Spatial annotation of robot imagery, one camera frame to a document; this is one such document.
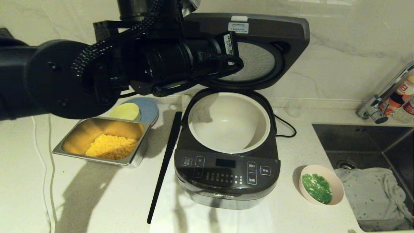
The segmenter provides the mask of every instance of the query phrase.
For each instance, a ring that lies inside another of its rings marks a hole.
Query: rice cooker control panel
[[[183,155],[175,156],[176,169],[187,178],[203,184],[222,187],[247,188],[267,183],[280,171],[277,159],[239,155]]]

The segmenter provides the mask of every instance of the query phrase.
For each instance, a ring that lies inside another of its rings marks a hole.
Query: label sticker
[[[248,34],[249,23],[230,22],[229,31],[234,31],[235,33],[240,33],[240,34]]]
[[[231,44],[231,37],[230,34],[224,35],[224,47],[226,47],[226,54],[234,55],[233,54],[233,45]],[[234,62],[229,61],[229,66],[234,65]]]

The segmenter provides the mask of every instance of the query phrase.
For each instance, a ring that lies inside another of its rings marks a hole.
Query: rice cooker
[[[305,19],[195,13],[203,32],[233,30],[244,68],[203,83],[190,101],[174,153],[177,179],[197,203],[226,209],[257,205],[276,186],[281,161],[276,123],[265,97],[309,44]]]

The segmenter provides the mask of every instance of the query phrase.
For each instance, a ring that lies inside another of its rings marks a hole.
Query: white wall
[[[413,0],[203,0],[198,12],[306,18],[309,47],[260,92],[270,99],[363,100],[413,59],[413,9]],[[59,38],[91,44],[93,22],[118,18],[116,0],[0,1],[0,26],[32,45]]]

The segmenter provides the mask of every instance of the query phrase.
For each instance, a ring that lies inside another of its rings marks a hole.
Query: faucet
[[[384,123],[388,120],[387,115],[384,114],[388,105],[381,109],[381,104],[389,98],[392,92],[396,90],[398,84],[404,80],[405,76],[414,68],[414,61],[409,62],[378,95],[374,95],[362,108],[360,108],[356,115],[364,120],[372,118],[377,124]]]

